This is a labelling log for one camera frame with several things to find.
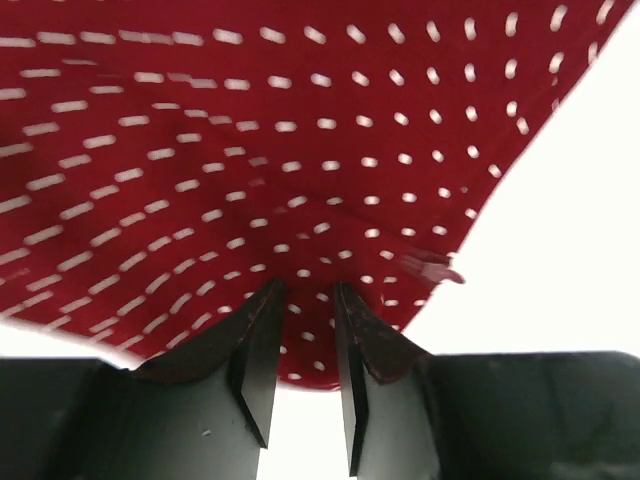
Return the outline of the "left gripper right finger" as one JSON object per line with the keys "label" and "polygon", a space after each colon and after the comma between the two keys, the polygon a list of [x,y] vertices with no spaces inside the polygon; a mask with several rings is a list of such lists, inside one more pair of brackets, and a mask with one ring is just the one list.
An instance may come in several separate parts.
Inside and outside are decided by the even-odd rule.
{"label": "left gripper right finger", "polygon": [[639,361],[614,351],[434,355],[334,288],[356,479],[635,479]]}

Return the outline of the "red polka dot skirt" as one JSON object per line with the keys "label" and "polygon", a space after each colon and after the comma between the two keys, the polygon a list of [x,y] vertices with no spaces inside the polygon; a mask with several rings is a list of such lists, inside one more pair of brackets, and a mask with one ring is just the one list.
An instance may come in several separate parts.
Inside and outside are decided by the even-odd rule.
{"label": "red polka dot skirt", "polygon": [[162,354],[264,283],[281,380],[334,390],[330,303],[406,326],[627,1],[5,1],[1,313]]}

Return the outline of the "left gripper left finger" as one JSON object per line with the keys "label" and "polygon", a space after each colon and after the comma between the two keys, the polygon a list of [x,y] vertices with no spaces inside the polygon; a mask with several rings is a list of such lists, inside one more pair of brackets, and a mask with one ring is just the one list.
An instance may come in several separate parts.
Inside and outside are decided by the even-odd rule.
{"label": "left gripper left finger", "polygon": [[3,359],[5,479],[252,479],[269,441],[285,288],[135,370]]}

